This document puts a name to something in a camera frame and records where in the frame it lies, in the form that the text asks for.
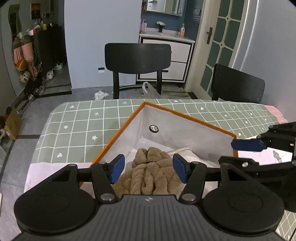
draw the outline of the shoe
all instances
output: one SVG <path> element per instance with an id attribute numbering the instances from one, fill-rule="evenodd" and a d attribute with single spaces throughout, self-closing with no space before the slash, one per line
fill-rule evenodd
<path id="1" fill-rule="evenodd" d="M 46 79 L 51 80 L 54 77 L 54 72 L 52 70 L 48 71 L 46 74 Z"/>
<path id="2" fill-rule="evenodd" d="M 55 65 L 55 67 L 53 68 L 53 70 L 60 70 L 60 69 L 62 69 L 63 67 L 64 67 L 64 65 L 63 65 L 62 63 L 58 62 L 58 63 Z"/>

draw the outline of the green tablecloth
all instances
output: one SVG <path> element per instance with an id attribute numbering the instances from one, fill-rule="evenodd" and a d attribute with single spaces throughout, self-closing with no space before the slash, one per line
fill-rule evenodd
<path id="1" fill-rule="evenodd" d="M 149 99 L 222 129 L 238 138 L 256 136 L 277 118 L 264 105 L 190 99 Z M 143 99 L 68 102 L 49 116 L 32 163 L 92 162 Z"/>

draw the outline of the black chair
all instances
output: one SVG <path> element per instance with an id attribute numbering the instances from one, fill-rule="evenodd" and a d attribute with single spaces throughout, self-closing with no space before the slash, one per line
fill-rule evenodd
<path id="1" fill-rule="evenodd" d="M 216 64 L 211 91 L 212 100 L 260 103 L 265 89 L 264 80 L 236 69 Z"/>
<path id="2" fill-rule="evenodd" d="M 156 90 L 161 94 L 162 70 L 170 66 L 169 44 L 109 43 L 105 45 L 105 65 L 113 71 L 113 99 L 119 91 L 139 89 L 142 85 L 119 86 L 119 73 L 145 74 L 157 72 Z"/>

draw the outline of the blue wall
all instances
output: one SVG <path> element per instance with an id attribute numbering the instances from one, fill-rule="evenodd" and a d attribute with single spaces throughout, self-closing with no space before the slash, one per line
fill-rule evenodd
<path id="1" fill-rule="evenodd" d="M 185 37 L 190 38 L 192 40 L 196 40 L 198 27 L 200 25 L 200 21 L 195 21 L 193 16 L 193 9 L 195 9 L 195 0 L 188 0 L 185 12 Z"/>
<path id="2" fill-rule="evenodd" d="M 185 2 L 185 7 L 184 7 L 184 12 L 182 17 L 158 13 L 158 12 L 144 11 L 141 13 L 141 19 L 146 19 L 148 28 L 158 28 L 158 25 L 156 24 L 156 22 L 161 21 L 165 23 L 164 29 L 180 31 L 182 23 L 184 23 L 185 11 L 186 11 L 186 2 Z"/>

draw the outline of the sink cabinet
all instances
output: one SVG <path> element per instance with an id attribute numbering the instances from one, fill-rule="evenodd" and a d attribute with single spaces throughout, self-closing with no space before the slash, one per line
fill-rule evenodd
<path id="1" fill-rule="evenodd" d="M 156 36 L 147 37 L 140 35 L 139 43 L 169 44 L 172 49 L 171 65 L 163 70 L 163 82 L 185 83 L 194 49 L 194 42 L 183 41 L 183 39 L 176 37 L 172 37 L 173 39 L 162 39 L 161 35 Z M 143 81 L 156 81 L 156 72 L 138 74 L 136 82 L 141 83 Z"/>

